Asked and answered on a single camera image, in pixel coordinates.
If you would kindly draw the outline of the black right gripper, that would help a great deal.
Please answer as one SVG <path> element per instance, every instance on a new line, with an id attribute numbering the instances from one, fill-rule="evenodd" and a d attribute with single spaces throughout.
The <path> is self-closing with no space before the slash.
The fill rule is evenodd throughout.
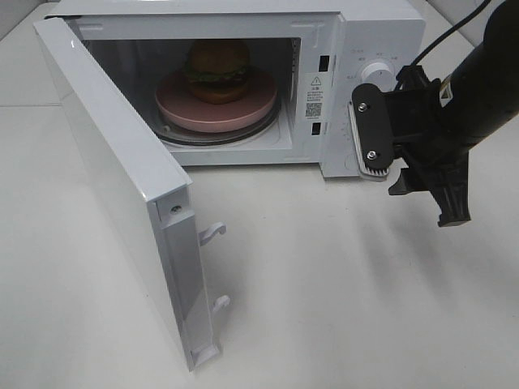
<path id="1" fill-rule="evenodd" d="M 456 128 L 430 122 L 404 122 L 401 157 L 407 166 L 401 169 L 388 194 L 430 191 L 440 208 L 439 227 L 471 221 L 468 177 L 469 151 L 473 146 L 474 139 L 458 134 Z"/>

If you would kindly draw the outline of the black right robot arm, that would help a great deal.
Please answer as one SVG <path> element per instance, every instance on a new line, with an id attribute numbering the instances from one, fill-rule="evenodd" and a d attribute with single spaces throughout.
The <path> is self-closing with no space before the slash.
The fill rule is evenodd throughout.
<path id="1" fill-rule="evenodd" d="M 502 2 L 483 41 L 444 80 L 406 66 L 386 96 L 396 155 L 405 160 L 389 193 L 448 193 L 468 181 L 472 148 L 518 114 L 518 3 Z"/>

